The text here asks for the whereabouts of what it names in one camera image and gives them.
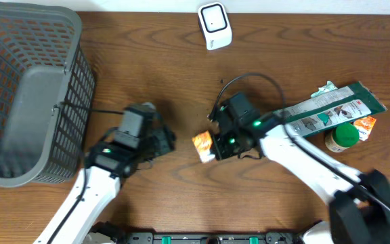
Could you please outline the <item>white teal wipes packet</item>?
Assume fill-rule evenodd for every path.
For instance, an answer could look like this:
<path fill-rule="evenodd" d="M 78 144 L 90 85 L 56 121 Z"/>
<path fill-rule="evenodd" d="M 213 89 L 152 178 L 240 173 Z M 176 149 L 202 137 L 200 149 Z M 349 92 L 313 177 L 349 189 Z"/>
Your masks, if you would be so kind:
<path fill-rule="evenodd" d="M 324 86 L 318 88 L 318 91 L 312 93 L 311 98 L 315 98 L 317 96 L 334 91 L 336 89 L 338 89 L 338 87 L 332 81 L 327 81 Z"/>

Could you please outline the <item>grey plastic shopping basket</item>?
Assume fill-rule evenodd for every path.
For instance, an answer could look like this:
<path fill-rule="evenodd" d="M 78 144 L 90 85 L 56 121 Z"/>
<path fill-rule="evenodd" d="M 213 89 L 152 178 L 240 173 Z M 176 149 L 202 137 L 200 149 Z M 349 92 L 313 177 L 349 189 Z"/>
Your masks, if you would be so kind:
<path fill-rule="evenodd" d="M 0 187 L 77 170 L 95 77 L 65 7 L 0 2 Z"/>

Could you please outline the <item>black mounting rail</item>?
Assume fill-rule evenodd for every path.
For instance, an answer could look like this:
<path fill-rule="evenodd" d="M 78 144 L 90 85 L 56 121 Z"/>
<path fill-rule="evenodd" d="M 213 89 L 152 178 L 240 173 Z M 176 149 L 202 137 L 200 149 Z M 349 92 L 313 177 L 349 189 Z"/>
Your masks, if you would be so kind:
<path fill-rule="evenodd" d="M 292 232 L 155 233 L 126 232 L 109 222 L 91 227 L 83 244 L 308 244 L 313 238 Z"/>

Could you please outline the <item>green lid spice jar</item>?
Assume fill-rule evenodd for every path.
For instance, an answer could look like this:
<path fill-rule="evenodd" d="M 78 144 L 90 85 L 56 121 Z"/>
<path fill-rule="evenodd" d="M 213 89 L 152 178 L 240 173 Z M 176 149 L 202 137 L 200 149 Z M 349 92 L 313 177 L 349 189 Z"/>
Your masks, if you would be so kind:
<path fill-rule="evenodd" d="M 328 132 L 324 138 L 324 143 L 328 150 L 341 153 L 357 144 L 359 139 L 358 129 L 353 124 L 344 123 Z"/>

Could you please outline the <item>white barcode scanner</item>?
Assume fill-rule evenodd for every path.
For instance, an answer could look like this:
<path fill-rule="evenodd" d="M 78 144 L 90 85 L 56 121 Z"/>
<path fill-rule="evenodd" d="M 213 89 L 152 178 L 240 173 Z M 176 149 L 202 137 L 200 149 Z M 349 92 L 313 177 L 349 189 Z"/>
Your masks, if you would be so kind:
<path fill-rule="evenodd" d="M 232 42 L 232 27 L 222 3 L 213 2 L 200 6 L 198 23 L 207 50 L 226 47 Z"/>

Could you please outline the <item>orange small box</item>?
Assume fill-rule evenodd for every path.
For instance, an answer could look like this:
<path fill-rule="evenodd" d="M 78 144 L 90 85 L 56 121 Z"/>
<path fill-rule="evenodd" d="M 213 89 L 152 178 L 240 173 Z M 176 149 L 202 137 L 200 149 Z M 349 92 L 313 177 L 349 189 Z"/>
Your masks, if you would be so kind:
<path fill-rule="evenodd" d="M 215 158 L 215 154 L 212 149 L 213 139 L 209 131 L 205 131 L 194 136 L 192 138 L 192 142 L 202 163 L 208 163 Z"/>
<path fill-rule="evenodd" d="M 359 137 L 361 141 L 366 141 L 369 138 L 375 123 L 376 119 L 371 116 L 363 117 L 353 122 L 353 125 L 359 131 Z"/>

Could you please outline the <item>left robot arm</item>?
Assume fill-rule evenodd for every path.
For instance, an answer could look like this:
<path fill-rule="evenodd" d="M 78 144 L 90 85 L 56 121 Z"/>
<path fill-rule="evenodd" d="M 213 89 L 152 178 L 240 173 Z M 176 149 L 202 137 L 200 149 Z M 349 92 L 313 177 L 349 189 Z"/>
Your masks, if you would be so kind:
<path fill-rule="evenodd" d="M 166 125 L 137 136 L 110 128 L 90 149 L 69 195 L 35 242 L 83 243 L 138 165 L 174 150 L 175 134 Z"/>

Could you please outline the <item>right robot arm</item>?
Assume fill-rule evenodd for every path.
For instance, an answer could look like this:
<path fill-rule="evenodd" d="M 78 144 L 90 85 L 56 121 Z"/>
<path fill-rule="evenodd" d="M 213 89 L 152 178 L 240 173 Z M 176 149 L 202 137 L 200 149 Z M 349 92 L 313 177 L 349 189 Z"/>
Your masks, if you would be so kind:
<path fill-rule="evenodd" d="M 216 155 L 226 159 L 258 148 L 312 189 L 328 207 L 328 221 L 300 234 L 300 243 L 390 243 L 390 183 L 333 159 L 293 132 L 276 114 L 216 112 Z"/>

